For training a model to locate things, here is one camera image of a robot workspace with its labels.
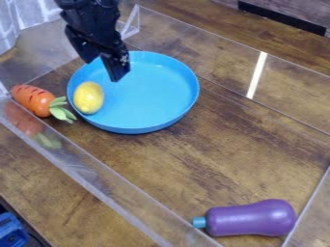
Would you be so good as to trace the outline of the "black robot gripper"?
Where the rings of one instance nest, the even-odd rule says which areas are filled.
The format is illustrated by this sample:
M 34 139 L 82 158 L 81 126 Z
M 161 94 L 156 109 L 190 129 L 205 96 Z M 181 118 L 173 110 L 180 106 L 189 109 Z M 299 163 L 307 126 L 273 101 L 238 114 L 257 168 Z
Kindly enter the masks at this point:
M 86 63 L 101 55 L 113 82 L 130 72 L 129 49 L 117 31 L 120 0 L 55 0 L 66 21 L 65 34 Z

